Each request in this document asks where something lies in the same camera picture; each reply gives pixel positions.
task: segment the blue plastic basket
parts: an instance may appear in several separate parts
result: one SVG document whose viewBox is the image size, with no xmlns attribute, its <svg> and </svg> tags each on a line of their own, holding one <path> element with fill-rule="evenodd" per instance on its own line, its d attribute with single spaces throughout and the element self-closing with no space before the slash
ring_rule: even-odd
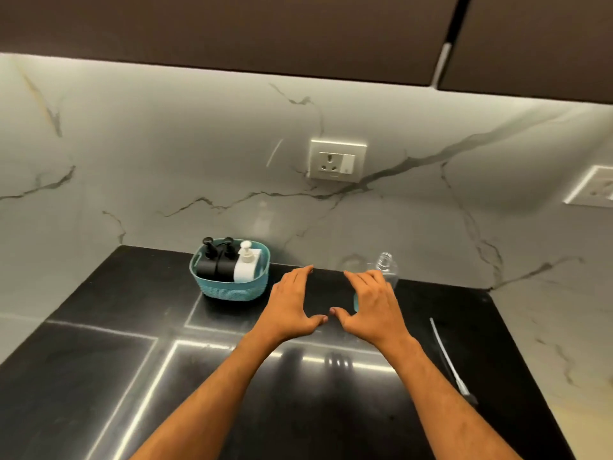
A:
<svg viewBox="0 0 613 460">
<path fill-rule="evenodd" d="M 242 239 L 234 239 L 234 242 L 240 244 Z M 247 302 L 258 298 L 266 290 L 268 284 L 268 275 L 270 267 L 270 251 L 263 243 L 251 242 L 252 248 L 259 248 L 262 250 L 261 258 L 259 261 L 263 261 L 265 267 L 262 269 L 262 273 L 252 281 L 243 283 L 234 282 L 221 282 L 211 281 L 209 279 L 202 279 L 195 275 L 195 265 L 203 255 L 204 245 L 195 252 L 191 261 L 189 262 L 189 272 L 192 273 L 195 281 L 198 283 L 203 294 L 214 299 L 230 300 L 234 302 Z M 214 239 L 215 245 L 223 243 L 223 239 Z"/>
</svg>

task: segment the transparent bottle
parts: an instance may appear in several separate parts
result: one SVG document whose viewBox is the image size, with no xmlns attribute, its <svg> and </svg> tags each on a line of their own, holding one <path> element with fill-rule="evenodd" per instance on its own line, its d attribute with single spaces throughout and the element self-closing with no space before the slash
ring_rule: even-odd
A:
<svg viewBox="0 0 613 460">
<path fill-rule="evenodd" d="M 383 278 L 392 285 L 392 289 L 398 284 L 398 264 L 394 261 L 391 253 L 383 252 L 374 263 L 367 264 L 367 270 L 378 269 Z M 353 308 L 358 310 L 357 294 L 353 295 Z"/>
</svg>

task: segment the glossy black surface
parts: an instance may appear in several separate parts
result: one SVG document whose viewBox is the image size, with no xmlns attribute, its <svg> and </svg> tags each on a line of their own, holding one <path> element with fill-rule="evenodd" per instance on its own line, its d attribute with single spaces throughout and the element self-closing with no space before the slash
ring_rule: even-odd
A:
<svg viewBox="0 0 613 460">
<path fill-rule="evenodd" d="M 267 293 L 203 298 L 189 258 L 119 247 L 0 366 L 2 458 L 127 459 L 217 368 Z M 291 269 L 272 265 L 269 285 Z M 307 315 L 352 310 L 342 273 L 315 270 L 306 293 Z M 401 280 L 396 294 L 409 331 L 449 378 L 435 319 L 479 411 L 525 460 L 572 458 L 486 292 Z M 265 361 L 220 456 L 314 457 L 433 458 L 397 375 L 335 319 Z"/>
</svg>

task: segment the brown cabinet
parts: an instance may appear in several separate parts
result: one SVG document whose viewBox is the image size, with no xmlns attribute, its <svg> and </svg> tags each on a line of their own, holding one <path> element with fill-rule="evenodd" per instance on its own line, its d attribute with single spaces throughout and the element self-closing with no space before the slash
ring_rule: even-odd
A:
<svg viewBox="0 0 613 460">
<path fill-rule="evenodd" d="M 457 0 L 3 0 L 0 51 L 430 84 Z"/>
<path fill-rule="evenodd" d="M 613 103 L 613 0 L 470 0 L 442 90 Z"/>
</svg>

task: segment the white switch plate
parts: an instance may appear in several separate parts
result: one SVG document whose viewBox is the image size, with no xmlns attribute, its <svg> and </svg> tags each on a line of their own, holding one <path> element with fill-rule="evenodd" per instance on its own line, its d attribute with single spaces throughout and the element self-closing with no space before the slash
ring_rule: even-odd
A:
<svg viewBox="0 0 613 460">
<path fill-rule="evenodd" d="M 358 182 L 364 175 L 363 143 L 311 139 L 308 176 L 340 182 Z"/>
<path fill-rule="evenodd" d="M 564 203 L 613 208 L 613 167 L 592 166 Z"/>
</svg>

